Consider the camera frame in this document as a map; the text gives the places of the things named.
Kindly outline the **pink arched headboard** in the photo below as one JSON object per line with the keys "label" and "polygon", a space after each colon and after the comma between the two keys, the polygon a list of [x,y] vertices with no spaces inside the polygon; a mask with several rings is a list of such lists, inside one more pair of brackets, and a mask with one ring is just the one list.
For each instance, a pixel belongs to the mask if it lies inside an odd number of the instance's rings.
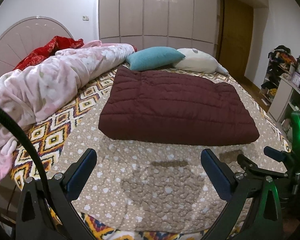
{"label": "pink arched headboard", "polygon": [[0,36],[0,77],[54,36],[72,38],[64,25],[49,17],[28,17],[10,26]]}

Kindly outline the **cluttered white shelf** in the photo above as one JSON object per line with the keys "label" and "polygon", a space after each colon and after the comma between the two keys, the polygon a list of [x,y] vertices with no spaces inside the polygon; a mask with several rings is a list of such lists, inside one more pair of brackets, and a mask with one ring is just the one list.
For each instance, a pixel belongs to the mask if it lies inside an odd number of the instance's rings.
{"label": "cluttered white shelf", "polygon": [[284,45],[271,50],[260,89],[263,101],[269,105],[267,115],[289,141],[293,139],[291,113],[300,110],[300,86],[296,87],[291,82],[292,75],[296,72],[297,58]]}

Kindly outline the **beige wardrobe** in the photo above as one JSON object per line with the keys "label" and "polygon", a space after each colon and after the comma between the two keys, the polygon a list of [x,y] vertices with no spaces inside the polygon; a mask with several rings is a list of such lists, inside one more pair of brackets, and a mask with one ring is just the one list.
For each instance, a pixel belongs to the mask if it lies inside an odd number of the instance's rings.
{"label": "beige wardrobe", "polygon": [[98,0],[99,37],[138,50],[197,48],[215,54],[217,0]]}

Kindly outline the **small purple picture frame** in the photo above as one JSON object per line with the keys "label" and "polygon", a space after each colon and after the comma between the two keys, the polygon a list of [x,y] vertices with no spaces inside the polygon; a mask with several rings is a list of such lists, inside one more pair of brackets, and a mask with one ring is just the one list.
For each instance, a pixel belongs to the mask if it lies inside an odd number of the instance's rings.
{"label": "small purple picture frame", "polygon": [[300,86],[300,74],[298,72],[294,72],[291,78],[292,84],[294,84],[296,87]]}

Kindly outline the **red patterned cloth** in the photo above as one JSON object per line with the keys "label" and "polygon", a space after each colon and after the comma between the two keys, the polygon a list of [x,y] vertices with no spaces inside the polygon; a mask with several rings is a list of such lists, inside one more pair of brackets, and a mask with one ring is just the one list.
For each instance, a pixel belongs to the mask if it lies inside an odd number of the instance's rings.
{"label": "red patterned cloth", "polygon": [[63,49],[77,49],[84,45],[83,39],[74,40],[73,38],[67,38],[62,36],[54,36],[45,46],[36,48],[29,53],[27,57],[22,59],[14,68],[14,70],[24,70],[29,66],[35,66],[43,62],[45,59],[55,55],[59,50]]}

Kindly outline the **pink floral blanket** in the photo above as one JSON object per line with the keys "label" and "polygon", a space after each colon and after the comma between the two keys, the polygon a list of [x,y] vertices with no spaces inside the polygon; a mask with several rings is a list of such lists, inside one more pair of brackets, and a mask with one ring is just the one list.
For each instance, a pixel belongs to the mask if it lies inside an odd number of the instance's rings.
{"label": "pink floral blanket", "polygon": [[46,171],[56,168],[66,138],[134,52],[130,44],[96,40],[0,77],[0,108],[27,133]]}

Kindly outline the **teal pillow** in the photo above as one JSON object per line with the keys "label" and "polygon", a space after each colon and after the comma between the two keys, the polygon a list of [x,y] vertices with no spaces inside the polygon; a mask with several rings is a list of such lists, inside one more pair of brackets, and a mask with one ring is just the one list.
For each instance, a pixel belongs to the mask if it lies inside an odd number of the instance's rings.
{"label": "teal pillow", "polygon": [[143,49],[126,58],[133,71],[146,71],[178,63],[185,55],[171,47],[151,47]]}

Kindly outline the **white plush pillow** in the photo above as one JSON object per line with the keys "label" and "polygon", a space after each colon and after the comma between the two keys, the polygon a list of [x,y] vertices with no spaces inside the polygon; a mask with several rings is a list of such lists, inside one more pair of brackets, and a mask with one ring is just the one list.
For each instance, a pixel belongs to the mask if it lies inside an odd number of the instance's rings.
{"label": "white plush pillow", "polygon": [[177,49],[185,57],[178,63],[174,63],[174,68],[198,72],[213,74],[215,72],[229,75],[227,69],[225,69],[213,56],[196,48],[180,48]]}

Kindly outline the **brown wooden door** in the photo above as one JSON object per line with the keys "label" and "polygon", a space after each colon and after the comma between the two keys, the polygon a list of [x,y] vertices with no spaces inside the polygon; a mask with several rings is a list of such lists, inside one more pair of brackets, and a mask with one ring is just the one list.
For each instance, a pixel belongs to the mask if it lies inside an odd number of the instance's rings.
{"label": "brown wooden door", "polygon": [[239,0],[221,0],[218,62],[237,81],[244,80],[253,34],[254,10]]}

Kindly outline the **maroon puffer jacket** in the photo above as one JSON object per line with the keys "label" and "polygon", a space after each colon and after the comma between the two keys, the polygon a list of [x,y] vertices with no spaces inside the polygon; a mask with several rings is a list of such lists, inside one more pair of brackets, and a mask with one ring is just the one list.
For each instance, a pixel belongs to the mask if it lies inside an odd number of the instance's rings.
{"label": "maroon puffer jacket", "polygon": [[234,86],[123,66],[98,127],[111,139],[203,146],[244,145],[260,135]]}

